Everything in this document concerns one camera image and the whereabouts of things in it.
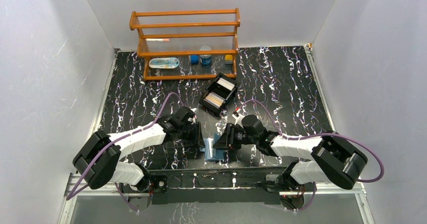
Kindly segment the blue card holder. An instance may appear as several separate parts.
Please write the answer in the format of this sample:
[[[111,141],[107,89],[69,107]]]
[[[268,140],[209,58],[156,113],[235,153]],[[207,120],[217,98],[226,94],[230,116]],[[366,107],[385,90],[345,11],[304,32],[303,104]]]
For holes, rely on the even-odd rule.
[[[220,135],[215,133],[213,138],[204,138],[203,142],[205,147],[200,147],[200,151],[204,152],[205,161],[224,161],[225,160],[225,151],[217,150],[213,146],[217,140],[219,140]]]

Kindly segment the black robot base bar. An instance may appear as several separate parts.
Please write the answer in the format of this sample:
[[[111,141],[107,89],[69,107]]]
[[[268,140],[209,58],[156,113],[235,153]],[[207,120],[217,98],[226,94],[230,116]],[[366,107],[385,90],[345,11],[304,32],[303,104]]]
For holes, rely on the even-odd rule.
[[[281,181],[284,167],[162,170],[155,185],[152,204],[184,202],[247,203],[301,208],[304,191],[285,188]]]

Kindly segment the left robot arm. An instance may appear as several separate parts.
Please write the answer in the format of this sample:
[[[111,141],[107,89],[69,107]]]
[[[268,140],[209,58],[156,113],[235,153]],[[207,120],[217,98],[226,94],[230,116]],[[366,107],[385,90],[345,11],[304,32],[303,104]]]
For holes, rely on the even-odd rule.
[[[201,124],[195,113],[185,106],[134,130],[111,134],[96,131],[76,154],[72,164],[91,189],[115,182],[145,192],[157,186],[154,175],[142,165],[125,163],[122,159],[133,152],[177,140],[188,146],[204,147]]]

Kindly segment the black card tray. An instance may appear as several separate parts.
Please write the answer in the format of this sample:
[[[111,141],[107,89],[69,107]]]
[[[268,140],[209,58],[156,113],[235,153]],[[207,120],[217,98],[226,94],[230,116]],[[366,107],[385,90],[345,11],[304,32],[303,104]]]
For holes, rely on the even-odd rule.
[[[232,83],[235,84],[235,87],[233,88],[232,91],[229,91],[228,89],[220,86],[217,84],[217,80],[219,78],[224,78]],[[217,76],[213,79],[213,82],[210,83],[207,88],[202,92],[202,95],[199,99],[199,104],[200,106],[208,111],[211,115],[215,116],[215,117],[219,117],[221,115],[221,112],[228,106],[229,102],[234,98],[234,96],[236,95],[237,89],[238,89],[239,83],[235,80],[232,79],[228,76],[226,76],[223,73],[218,73]],[[216,108],[215,106],[213,106],[212,104],[210,104],[209,102],[207,102],[205,100],[205,97],[210,93],[210,92],[214,92],[215,94],[217,94],[218,96],[224,98],[224,103],[222,104],[221,108]]]

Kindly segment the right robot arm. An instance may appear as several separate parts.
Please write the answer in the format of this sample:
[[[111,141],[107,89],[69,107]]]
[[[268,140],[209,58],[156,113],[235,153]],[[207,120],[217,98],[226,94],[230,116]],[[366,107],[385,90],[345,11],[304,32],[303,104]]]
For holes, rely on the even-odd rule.
[[[255,115],[228,123],[213,147],[237,151],[243,145],[254,145],[266,156],[298,158],[275,180],[267,180],[268,188],[279,186],[296,191],[306,183],[323,182],[351,190],[368,163],[366,155],[334,133],[307,138],[284,137],[266,129]]]

